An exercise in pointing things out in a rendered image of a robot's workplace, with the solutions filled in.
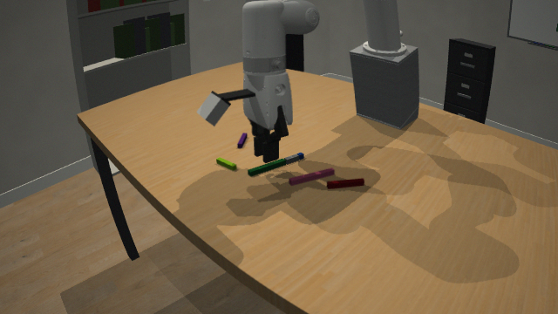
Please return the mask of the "lime green rod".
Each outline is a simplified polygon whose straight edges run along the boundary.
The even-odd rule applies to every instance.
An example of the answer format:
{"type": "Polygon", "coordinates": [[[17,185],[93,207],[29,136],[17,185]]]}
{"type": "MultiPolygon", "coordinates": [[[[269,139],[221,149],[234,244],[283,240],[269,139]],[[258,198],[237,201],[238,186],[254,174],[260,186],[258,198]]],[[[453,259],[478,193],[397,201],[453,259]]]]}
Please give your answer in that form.
{"type": "Polygon", "coordinates": [[[216,163],[219,164],[219,165],[221,165],[221,166],[224,166],[224,167],[226,167],[226,168],[228,168],[228,169],[230,169],[230,170],[232,170],[232,171],[234,171],[234,170],[237,169],[237,168],[236,168],[236,164],[234,164],[234,163],[232,163],[232,162],[230,162],[230,161],[228,161],[228,160],[224,160],[224,159],[222,159],[221,157],[219,157],[219,158],[216,159],[216,163]]]}

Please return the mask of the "pink rod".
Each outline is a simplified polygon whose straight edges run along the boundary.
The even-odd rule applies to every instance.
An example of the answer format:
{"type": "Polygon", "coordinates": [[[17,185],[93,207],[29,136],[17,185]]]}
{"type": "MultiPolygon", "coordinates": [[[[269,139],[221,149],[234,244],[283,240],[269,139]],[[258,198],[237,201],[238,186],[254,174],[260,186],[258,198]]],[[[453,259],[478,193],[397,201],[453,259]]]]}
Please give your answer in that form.
{"type": "Polygon", "coordinates": [[[331,176],[333,174],[335,174],[335,170],[333,168],[328,168],[314,173],[304,174],[297,177],[289,178],[289,184],[293,186],[307,181],[321,179],[323,177],[331,176]]]}

